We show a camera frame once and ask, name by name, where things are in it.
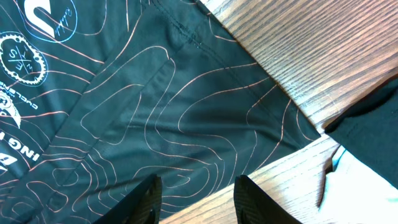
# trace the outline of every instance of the blue logo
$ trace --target blue logo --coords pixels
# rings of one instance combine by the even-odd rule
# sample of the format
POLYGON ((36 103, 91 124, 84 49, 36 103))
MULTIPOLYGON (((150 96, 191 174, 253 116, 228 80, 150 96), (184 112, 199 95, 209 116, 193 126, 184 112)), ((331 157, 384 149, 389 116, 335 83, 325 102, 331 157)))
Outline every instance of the blue logo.
POLYGON ((32 36, 62 43, 75 34, 78 16, 72 0, 17 0, 17 3, 25 28, 32 36))

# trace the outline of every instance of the white fabric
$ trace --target white fabric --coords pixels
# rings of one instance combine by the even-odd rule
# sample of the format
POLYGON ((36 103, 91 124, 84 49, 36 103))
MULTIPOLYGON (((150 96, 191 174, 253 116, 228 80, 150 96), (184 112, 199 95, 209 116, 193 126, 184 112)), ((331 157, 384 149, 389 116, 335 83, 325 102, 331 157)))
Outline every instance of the white fabric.
POLYGON ((326 175, 320 215, 338 223, 398 223, 398 190, 340 147, 326 175))

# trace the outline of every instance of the wood grain surface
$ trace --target wood grain surface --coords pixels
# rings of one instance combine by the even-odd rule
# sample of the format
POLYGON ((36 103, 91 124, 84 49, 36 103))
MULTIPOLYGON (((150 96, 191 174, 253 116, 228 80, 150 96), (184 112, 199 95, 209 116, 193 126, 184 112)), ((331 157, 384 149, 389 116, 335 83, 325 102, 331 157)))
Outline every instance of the wood grain surface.
MULTIPOLYGON (((398 73, 396 0, 201 0, 319 132, 398 73)), ((346 223, 318 213, 338 144, 323 135, 250 175, 302 223, 346 223)), ((233 185, 162 223, 236 223, 233 185)))

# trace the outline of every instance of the black jersey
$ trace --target black jersey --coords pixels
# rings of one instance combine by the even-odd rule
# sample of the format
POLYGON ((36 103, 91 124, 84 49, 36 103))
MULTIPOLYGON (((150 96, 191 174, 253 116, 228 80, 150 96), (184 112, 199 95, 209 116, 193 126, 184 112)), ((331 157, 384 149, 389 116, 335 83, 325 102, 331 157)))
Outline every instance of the black jersey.
POLYGON ((398 75, 348 108, 325 131, 398 188, 398 75))
POLYGON ((0 2, 0 223, 165 218, 319 135, 199 2, 0 2))

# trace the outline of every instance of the circular logo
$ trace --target circular logo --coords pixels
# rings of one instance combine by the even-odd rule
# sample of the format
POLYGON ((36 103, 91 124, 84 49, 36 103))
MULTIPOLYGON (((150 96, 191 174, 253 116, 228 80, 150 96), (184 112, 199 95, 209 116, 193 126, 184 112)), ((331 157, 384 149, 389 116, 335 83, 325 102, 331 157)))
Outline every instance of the circular logo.
POLYGON ((72 0, 17 0, 25 28, 51 43, 65 42, 75 34, 77 10, 72 0))
POLYGON ((0 116, 7 116, 7 113, 13 118, 18 128, 21 126, 21 116, 17 108, 12 103, 12 100, 6 95, 5 92, 0 91, 0 116))
POLYGON ((0 34, 0 62, 8 77, 26 86, 47 78, 47 62, 40 51, 17 32, 0 34))

